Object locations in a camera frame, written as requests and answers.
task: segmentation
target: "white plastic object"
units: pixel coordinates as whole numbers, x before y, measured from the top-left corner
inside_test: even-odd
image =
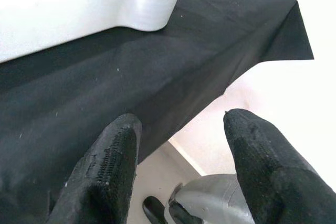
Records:
[[[112,27],[159,30],[176,1],[0,0],[0,62]]]

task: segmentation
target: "textured gripper pad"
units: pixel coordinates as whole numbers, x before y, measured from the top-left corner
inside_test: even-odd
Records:
[[[224,129],[256,224],[336,223],[335,193],[273,124],[234,109]]]
[[[132,115],[107,126],[75,166],[47,223],[126,223],[140,134]]]

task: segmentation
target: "black cloth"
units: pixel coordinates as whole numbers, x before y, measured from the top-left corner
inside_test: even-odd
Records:
[[[48,192],[118,115],[141,120],[141,161],[253,65],[312,58],[296,0],[178,0],[160,31],[109,29],[1,64],[0,218],[43,223]]]
[[[234,109],[224,129],[256,224],[336,223],[336,194],[273,124]]]

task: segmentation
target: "black tablecloth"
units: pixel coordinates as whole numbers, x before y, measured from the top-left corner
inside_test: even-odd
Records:
[[[118,115],[142,121],[143,160],[253,65],[312,58],[296,0],[178,0],[160,31],[114,28],[1,64],[0,222],[43,223]]]

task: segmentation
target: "gray object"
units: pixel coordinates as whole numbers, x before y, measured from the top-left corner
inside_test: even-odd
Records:
[[[233,174],[217,174],[178,185],[170,200],[176,200],[190,215],[205,224],[252,224],[252,215],[243,192]],[[168,224],[175,224],[169,207],[165,209]]]

